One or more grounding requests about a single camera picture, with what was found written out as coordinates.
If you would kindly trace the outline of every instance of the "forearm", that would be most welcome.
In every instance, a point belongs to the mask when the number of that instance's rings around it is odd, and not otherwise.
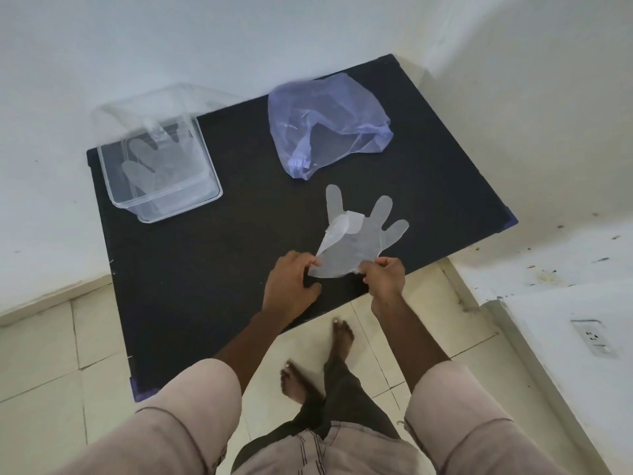
[[[435,365],[449,360],[402,295],[375,300],[377,318],[409,389]]]
[[[284,329],[282,320],[282,317],[260,311],[238,336],[214,356],[214,359],[221,360],[233,368],[242,393],[268,348]]]

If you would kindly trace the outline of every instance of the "black table top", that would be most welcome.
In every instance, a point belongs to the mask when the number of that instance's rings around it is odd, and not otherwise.
[[[224,195],[153,224],[110,202],[96,149],[87,153],[116,301],[138,389],[162,387],[213,356],[261,308],[277,258],[315,253],[328,226],[325,188],[341,188],[345,209],[369,214],[393,199],[386,227],[409,229],[384,251],[407,272],[501,231],[507,209],[392,55],[348,70],[391,119],[383,153],[351,154],[309,181],[283,170],[268,126],[267,97],[198,118]],[[304,322],[366,293],[359,275],[320,280]]]

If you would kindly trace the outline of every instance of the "person's right hand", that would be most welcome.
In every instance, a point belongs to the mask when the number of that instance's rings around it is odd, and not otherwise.
[[[405,287],[405,267],[398,258],[379,256],[373,262],[363,262],[358,267],[365,274],[363,281],[374,297],[372,311],[379,315],[381,303],[389,303],[393,297],[402,296]]]

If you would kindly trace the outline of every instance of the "person's left hand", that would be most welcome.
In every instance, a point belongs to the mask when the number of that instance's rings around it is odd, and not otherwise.
[[[266,281],[262,313],[279,319],[285,327],[313,304],[321,295],[321,284],[303,286],[303,273],[311,265],[321,263],[310,253],[289,251],[279,258]]]

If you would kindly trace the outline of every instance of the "transparent plastic glove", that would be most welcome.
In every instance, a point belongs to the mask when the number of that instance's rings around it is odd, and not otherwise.
[[[143,140],[134,138],[130,141],[129,148],[140,163],[130,160],[122,163],[125,176],[146,194],[173,187],[196,174],[203,176],[208,172],[209,167],[203,163],[203,157],[184,156],[184,153],[190,154],[202,149],[186,124],[179,124],[176,130],[177,141],[159,125],[153,127],[151,135],[156,149]]]
[[[364,260],[374,260],[380,253],[400,240],[409,228],[406,220],[398,220],[387,230],[382,226],[391,213],[393,202],[381,196],[369,217],[343,210],[343,197],[336,185],[325,190],[327,218],[330,226],[316,256],[321,266],[312,266],[308,275],[316,278],[337,278],[356,271]]]

